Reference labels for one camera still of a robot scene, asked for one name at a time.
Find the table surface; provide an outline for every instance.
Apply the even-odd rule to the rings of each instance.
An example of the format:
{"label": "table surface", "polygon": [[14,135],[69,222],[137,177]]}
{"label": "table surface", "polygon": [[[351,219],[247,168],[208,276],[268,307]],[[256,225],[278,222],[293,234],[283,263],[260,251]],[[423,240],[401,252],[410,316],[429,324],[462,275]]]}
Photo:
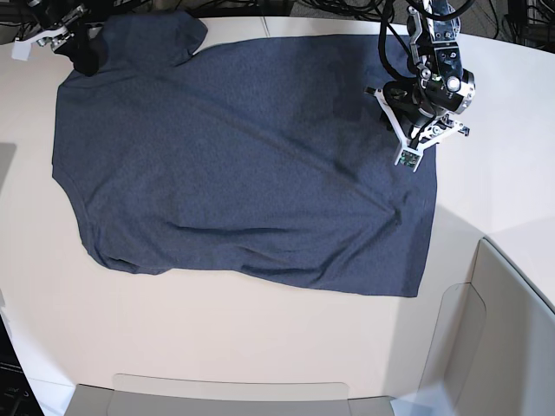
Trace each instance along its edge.
{"label": "table surface", "polygon": [[[378,31],[376,23],[287,17],[205,22],[202,48]],[[461,116],[471,135],[438,147],[421,293],[400,299],[296,289],[230,271],[103,269],[82,248],[69,201],[51,178],[56,89],[71,64],[46,49],[15,62],[10,45],[0,47],[0,165],[15,150],[0,190],[0,310],[45,413],[63,414],[75,384],[113,387],[115,374],[342,382],[350,397],[410,393],[441,296],[469,280],[485,235],[555,300],[548,263],[555,78],[546,76],[555,55],[473,36],[460,36],[460,48],[477,84]]]}

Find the t-shirt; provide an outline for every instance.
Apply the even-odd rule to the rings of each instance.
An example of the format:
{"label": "t-shirt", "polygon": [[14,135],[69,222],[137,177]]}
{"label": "t-shirt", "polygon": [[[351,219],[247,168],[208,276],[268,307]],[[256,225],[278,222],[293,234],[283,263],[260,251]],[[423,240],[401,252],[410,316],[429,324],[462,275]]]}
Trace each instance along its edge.
{"label": "t-shirt", "polygon": [[[416,296],[434,149],[394,166],[367,86],[377,36],[257,39],[196,55],[185,12],[113,17],[100,72],[59,87],[53,177],[99,264],[236,270],[302,288]],[[406,55],[388,40],[389,60]]]}

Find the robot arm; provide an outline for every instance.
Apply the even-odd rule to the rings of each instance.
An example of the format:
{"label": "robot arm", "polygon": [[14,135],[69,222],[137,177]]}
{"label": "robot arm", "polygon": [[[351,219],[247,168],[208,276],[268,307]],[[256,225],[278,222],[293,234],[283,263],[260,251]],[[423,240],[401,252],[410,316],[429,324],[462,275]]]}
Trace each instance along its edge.
{"label": "robot arm", "polygon": [[442,19],[454,13],[447,0],[434,0],[433,4],[424,0],[422,6],[434,18],[423,16],[413,6],[408,8],[408,70],[415,78],[393,70],[389,72],[395,81],[382,89],[367,88],[399,140],[395,164],[413,171],[418,169],[426,149],[454,133],[469,134],[468,127],[453,120],[452,115],[468,108],[475,93],[473,74],[462,67],[456,42],[460,19]]}

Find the gray t-shirt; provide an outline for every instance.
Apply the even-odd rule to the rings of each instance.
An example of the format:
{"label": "gray t-shirt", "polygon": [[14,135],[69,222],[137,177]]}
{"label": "gray t-shirt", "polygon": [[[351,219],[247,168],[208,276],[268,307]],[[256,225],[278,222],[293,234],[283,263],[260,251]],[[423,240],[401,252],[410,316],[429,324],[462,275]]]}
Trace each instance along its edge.
{"label": "gray t-shirt", "polygon": [[[193,56],[187,13],[110,19],[101,71],[60,86],[53,176],[83,245],[131,273],[237,270],[273,282],[416,296],[434,215],[366,86],[377,36],[258,39]],[[406,55],[388,40],[388,57]]]}

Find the white table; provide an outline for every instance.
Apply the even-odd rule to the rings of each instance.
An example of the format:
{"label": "white table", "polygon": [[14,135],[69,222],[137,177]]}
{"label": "white table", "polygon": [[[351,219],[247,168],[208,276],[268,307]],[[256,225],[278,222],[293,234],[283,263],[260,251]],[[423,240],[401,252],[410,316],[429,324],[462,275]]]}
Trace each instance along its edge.
{"label": "white table", "polygon": [[[306,18],[205,22],[203,48],[378,30]],[[112,387],[118,373],[344,382],[350,397],[410,393],[441,296],[468,280],[484,235],[555,300],[543,245],[552,247],[555,234],[555,55],[472,36],[461,36],[460,47],[477,83],[462,116],[471,135],[438,148],[437,212],[415,299],[295,289],[225,271],[103,269],[82,248],[69,201],[51,178],[56,89],[71,64],[46,49],[14,62],[10,46],[0,47],[0,143],[16,146],[0,194],[0,310],[45,414],[63,414],[75,384]]]}

